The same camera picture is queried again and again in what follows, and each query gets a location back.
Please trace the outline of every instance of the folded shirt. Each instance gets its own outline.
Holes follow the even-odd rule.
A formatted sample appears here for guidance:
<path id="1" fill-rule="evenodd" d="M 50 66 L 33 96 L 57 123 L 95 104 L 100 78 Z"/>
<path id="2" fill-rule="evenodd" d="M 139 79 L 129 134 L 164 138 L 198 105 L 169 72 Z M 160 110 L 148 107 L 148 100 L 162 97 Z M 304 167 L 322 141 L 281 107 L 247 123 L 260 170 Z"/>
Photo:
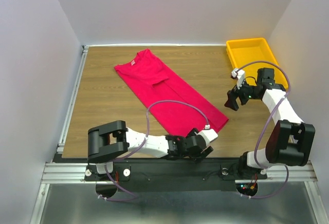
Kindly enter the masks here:
<path id="1" fill-rule="evenodd" d="M 114 69 L 145 107 L 160 100 L 186 102 L 199 108 L 216 132 L 219 132 L 228 121 L 225 115 L 149 49 L 137 53 L 131 62 L 117 65 Z M 171 135 L 185 137 L 192 128 L 202 130 L 206 124 L 205 118 L 198 111 L 178 103 L 154 105 L 151 114 Z"/>

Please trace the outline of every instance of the metal frame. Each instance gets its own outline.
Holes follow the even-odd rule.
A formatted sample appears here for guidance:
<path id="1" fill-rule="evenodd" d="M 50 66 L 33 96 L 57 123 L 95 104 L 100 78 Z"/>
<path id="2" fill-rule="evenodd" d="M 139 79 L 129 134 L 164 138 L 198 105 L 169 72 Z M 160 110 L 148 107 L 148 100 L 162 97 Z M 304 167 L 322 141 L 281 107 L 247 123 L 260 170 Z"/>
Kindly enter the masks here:
<path id="1" fill-rule="evenodd" d="M 69 106 L 68 106 L 68 109 L 67 109 L 67 112 L 66 112 L 66 117 L 65 117 L 64 124 L 63 124 L 61 136 L 60 136 L 60 139 L 58 141 L 59 147 L 60 147 L 60 145 L 64 145 L 65 141 L 66 141 L 66 135 L 67 135 L 68 127 L 70 125 L 70 121 L 71 121 L 71 118 L 72 118 L 74 104 L 75 104 L 76 99 L 77 99 L 77 94 L 78 94 L 78 90 L 79 90 L 79 85 L 80 85 L 80 81 L 81 81 L 81 77 L 82 77 L 84 64 L 86 62 L 86 58 L 87 58 L 87 54 L 88 54 L 88 49 L 89 49 L 89 46 L 83 46 L 83 51 L 82 51 L 80 66 L 79 66 L 79 69 L 78 69 L 78 74 L 77 74 L 76 81 L 75 81 L 75 84 L 74 84 L 74 89 L 73 89 L 73 92 L 72 92 L 71 100 L 70 100 L 70 103 L 69 103 Z"/>
<path id="2" fill-rule="evenodd" d="M 152 46 L 152 45 L 127 45 L 127 44 L 113 44 L 113 45 L 92 45 L 92 46 Z M 177 45 L 157 45 L 157 46 L 225 46 L 225 45 L 185 45 L 185 44 L 177 44 Z M 79 70 L 77 73 L 75 86 L 72 92 L 71 100 L 69 103 L 69 107 L 67 109 L 65 122 L 62 128 L 61 136 L 58 143 L 57 153 L 63 153 L 66 136 L 68 132 L 68 127 L 71 121 L 72 112 L 74 108 L 74 104 L 77 98 L 78 89 L 82 77 L 82 72 L 84 68 L 84 64 L 87 58 L 89 46 L 83 46 L 83 53 L 81 56 L 81 62 L 79 66 Z M 84 172 L 87 163 L 46 163 L 43 176 L 41 179 L 41 185 L 39 188 L 39 192 L 36 198 L 35 206 L 32 213 L 31 224 L 40 223 L 42 218 L 43 209 L 46 203 L 47 194 L 49 191 L 50 184 L 76 184 L 76 183 L 93 183 L 95 182 L 86 182 L 84 181 Z M 324 208 L 322 198 L 319 193 L 319 189 L 317 186 L 317 177 L 314 172 L 313 166 L 309 161 L 308 164 L 304 167 L 289 167 L 289 181 L 299 181 L 305 182 L 305 186 L 307 189 L 307 193 L 309 195 L 314 214 L 316 216 L 316 220 L 320 224 L 329 224 L 329 218 Z M 274 166 L 271 167 L 267 171 L 268 179 L 259 180 L 259 182 L 283 182 L 286 178 L 286 170 L 283 166 Z M 236 183 L 249 182 L 249 180 L 236 180 Z M 111 184 L 111 181 L 102 182 L 105 184 Z"/>
<path id="3" fill-rule="evenodd" d="M 320 224 L 329 224 L 328 214 L 325 210 L 318 184 L 316 182 L 305 182 L 305 186 L 317 222 Z"/>

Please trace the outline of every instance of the screw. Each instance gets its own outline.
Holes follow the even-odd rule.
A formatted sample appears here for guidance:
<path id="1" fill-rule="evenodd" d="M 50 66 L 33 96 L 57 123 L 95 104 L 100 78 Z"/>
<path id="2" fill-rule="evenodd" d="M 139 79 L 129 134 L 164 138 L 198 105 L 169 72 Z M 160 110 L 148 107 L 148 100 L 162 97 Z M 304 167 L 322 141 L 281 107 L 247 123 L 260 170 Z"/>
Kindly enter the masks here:
<path id="1" fill-rule="evenodd" d="M 92 175 L 92 172 L 89 169 L 87 169 L 86 172 L 84 172 L 84 175 L 87 176 L 87 177 L 89 177 L 89 176 Z"/>
<path id="2" fill-rule="evenodd" d="M 130 175 L 130 170 L 129 170 L 129 169 L 125 169 L 125 170 L 123 170 L 123 175 L 124 175 L 125 177 L 128 177 L 128 176 Z"/>
<path id="3" fill-rule="evenodd" d="M 228 169 L 226 167 L 222 169 L 222 175 L 224 176 L 228 175 Z"/>

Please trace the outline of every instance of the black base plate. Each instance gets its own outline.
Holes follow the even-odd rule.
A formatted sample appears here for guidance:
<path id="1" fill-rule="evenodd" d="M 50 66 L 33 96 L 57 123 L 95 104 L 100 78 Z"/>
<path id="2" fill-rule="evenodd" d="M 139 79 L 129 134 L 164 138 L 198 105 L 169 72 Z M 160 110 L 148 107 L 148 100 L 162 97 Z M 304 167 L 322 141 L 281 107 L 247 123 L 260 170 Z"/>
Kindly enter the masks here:
<path id="1" fill-rule="evenodd" d="M 189 159 L 125 159 L 115 162 L 114 172 L 120 173 L 120 185 L 133 192 L 236 191 L 235 180 L 251 180 L 237 173 L 238 162 L 239 158 L 206 158 L 198 164 Z M 121 176 L 125 168 L 131 170 L 128 181 Z M 266 178 L 258 174 L 258 179 Z M 108 181 L 107 176 L 95 181 L 102 180 Z"/>

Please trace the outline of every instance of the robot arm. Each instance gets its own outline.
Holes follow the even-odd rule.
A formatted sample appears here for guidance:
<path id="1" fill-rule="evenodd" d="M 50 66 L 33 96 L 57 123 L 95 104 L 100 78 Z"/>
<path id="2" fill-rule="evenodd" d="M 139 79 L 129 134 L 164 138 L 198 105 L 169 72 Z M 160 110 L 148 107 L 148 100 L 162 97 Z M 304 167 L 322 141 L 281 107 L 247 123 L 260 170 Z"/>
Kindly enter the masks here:
<path id="1" fill-rule="evenodd" d="M 111 143 L 111 135 L 116 143 Z M 95 163 L 98 174 L 105 174 L 105 164 L 113 169 L 112 161 L 126 152 L 135 151 L 145 136 L 126 127 L 125 121 L 121 120 L 91 128 L 88 131 L 88 163 Z M 217 137 L 213 129 L 199 132 L 195 128 L 186 137 L 149 135 L 139 152 L 167 160 L 189 157 L 200 162 L 213 151 L 209 144 Z"/>
<path id="2" fill-rule="evenodd" d="M 286 94 L 284 87 L 275 83 L 272 68 L 258 70 L 256 86 L 246 83 L 243 70 L 238 73 L 235 71 L 236 69 L 233 70 L 232 77 L 237 79 L 237 85 L 228 91 L 226 107 L 238 110 L 237 97 L 239 97 L 242 105 L 246 104 L 249 99 L 260 99 L 272 112 Z M 257 152 L 259 163 L 266 167 L 276 163 L 304 166 L 308 161 L 315 128 L 311 124 L 305 124 L 299 118 L 287 99 L 280 104 L 272 118 L 276 125 L 266 147 Z M 293 136 L 295 143 L 289 143 L 291 136 Z M 245 152 L 241 162 L 245 164 L 242 165 L 244 169 L 246 167 L 260 168 L 254 160 L 254 152 Z"/>

